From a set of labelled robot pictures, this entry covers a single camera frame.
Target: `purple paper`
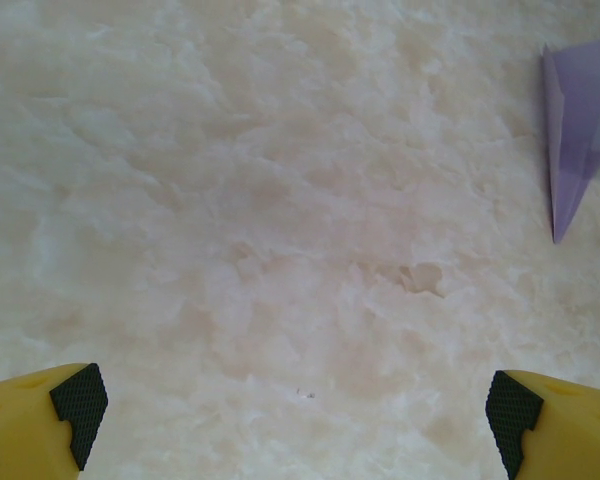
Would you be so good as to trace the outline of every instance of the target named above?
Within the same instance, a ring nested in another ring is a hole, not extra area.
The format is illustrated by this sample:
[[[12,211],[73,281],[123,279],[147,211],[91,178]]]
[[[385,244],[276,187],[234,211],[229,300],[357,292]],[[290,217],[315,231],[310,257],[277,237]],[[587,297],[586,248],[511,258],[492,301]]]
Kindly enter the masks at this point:
[[[553,241],[600,168],[600,41],[543,52]]]

